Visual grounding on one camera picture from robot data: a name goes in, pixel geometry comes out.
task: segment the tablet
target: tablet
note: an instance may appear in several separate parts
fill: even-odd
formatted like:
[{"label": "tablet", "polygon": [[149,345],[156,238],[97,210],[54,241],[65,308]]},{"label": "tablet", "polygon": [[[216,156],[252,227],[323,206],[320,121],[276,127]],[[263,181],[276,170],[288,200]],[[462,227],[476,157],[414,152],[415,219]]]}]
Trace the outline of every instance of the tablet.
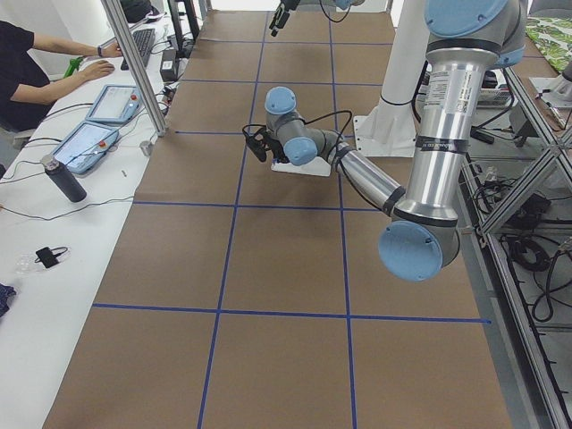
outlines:
[{"label": "tablet", "polygon": [[139,91],[128,85],[105,85],[86,119],[90,122],[123,125],[139,108]]},{"label": "tablet", "polygon": [[84,121],[63,139],[52,154],[70,172],[84,174],[117,142],[118,137],[119,131],[115,128]]}]

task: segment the black bag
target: black bag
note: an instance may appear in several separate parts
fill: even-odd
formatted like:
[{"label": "black bag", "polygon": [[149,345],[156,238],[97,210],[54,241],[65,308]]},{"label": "black bag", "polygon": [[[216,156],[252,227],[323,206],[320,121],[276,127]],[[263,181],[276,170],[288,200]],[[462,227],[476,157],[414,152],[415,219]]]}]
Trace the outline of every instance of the black bag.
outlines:
[{"label": "black bag", "polygon": [[129,23],[141,21],[153,10],[150,0],[121,0],[121,4]]}]

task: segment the white table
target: white table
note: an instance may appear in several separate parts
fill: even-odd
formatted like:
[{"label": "white table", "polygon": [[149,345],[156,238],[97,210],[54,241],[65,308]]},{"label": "white table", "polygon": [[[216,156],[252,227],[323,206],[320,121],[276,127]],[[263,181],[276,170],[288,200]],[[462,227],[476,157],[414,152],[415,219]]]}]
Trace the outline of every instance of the white table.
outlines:
[{"label": "white table", "polygon": [[[155,24],[157,39],[164,34],[164,23]],[[147,66],[156,93],[163,87],[160,61],[160,54],[151,55]],[[133,84],[130,72],[120,70],[122,58],[111,62],[115,65],[113,74],[85,84],[59,100],[52,111],[93,102],[105,84]],[[87,112],[85,106],[54,115],[38,127],[34,138],[62,139]],[[86,177],[79,178],[88,193],[82,202],[71,203],[41,174],[0,184],[0,204],[25,214],[51,217],[89,203],[132,196],[148,161],[139,143],[152,137],[155,140],[154,131],[148,116],[142,114],[136,130],[120,140],[117,150],[104,156]],[[13,174],[19,161],[38,162],[50,153],[55,146],[34,147],[49,143],[30,143],[6,176]],[[42,171],[41,165],[20,164],[14,179]],[[17,291],[10,311],[0,318],[0,429],[38,429],[44,424],[130,206],[130,200],[95,206],[51,222],[0,211],[0,282]],[[34,254],[45,246],[69,247],[71,254],[43,273],[16,273],[21,255]]]}]

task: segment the black shirt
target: black shirt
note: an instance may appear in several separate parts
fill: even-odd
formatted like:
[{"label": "black shirt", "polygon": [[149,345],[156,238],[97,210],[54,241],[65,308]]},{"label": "black shirt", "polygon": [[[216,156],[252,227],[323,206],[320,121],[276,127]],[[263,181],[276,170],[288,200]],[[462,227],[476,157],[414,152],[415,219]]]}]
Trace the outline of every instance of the black shirt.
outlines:
[{"label": "black shirt", "polygon": [[0,125],[12,130],[36,128],[51,105],[10,101],[18,85],[44,87],[46,74],[28,55],[34,45],[34,33],[0,21]]}]

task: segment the black bottle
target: black bottle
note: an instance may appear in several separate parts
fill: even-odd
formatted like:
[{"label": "black bottle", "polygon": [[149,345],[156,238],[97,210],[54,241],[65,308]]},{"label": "black bottle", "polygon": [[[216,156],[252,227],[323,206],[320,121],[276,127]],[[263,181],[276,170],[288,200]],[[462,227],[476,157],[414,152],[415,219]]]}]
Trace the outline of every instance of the black bottle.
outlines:
[{"label": "black bottle", "polygon": [[81,187],[78,180],[68,170],[68,167],[60,163],[53,155],[44,156],[41,159],[41,163],[44,165],[47,177],[57,185],[72,203],[78,203],[87,196],[88,193]]}]

